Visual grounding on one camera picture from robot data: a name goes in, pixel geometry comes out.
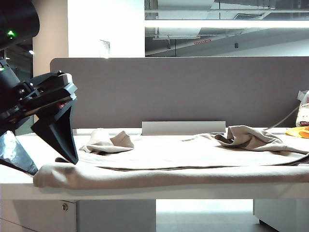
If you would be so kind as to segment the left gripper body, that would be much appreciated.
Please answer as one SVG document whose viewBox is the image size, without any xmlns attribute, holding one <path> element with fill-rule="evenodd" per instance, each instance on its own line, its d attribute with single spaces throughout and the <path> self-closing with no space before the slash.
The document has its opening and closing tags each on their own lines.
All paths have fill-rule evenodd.
<svg viewBox="0 0 309 232">
<path fill-rule="evenodd" d="M 42 112 L 48 106 L 74 100 L 76 90 L 73 83 L 44 87 L 42 92 L 29 83 L 1 84 L 0 133 L 16 130 L 27 117 Z"/>
</svg>

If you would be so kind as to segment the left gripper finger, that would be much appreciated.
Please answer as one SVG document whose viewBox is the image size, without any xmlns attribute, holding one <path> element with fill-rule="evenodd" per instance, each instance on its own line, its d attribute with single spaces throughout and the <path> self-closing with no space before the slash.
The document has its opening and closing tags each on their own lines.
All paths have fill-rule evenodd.
<svg viewBox="0 0 309 232">
<path fill-rule="evenodd" d="M 38 171 L 32 158 L 11 131 L 0 136 L 0 163 L 29 175 Z"/>
<path fill-rule="evenodd" d="M 78 155 L 71 128 L 71 114 L 72 106 L 45 109 L 37 114 L 39 119 L 31 129 L 67 161 L 76 164 Z"/>
</svg>

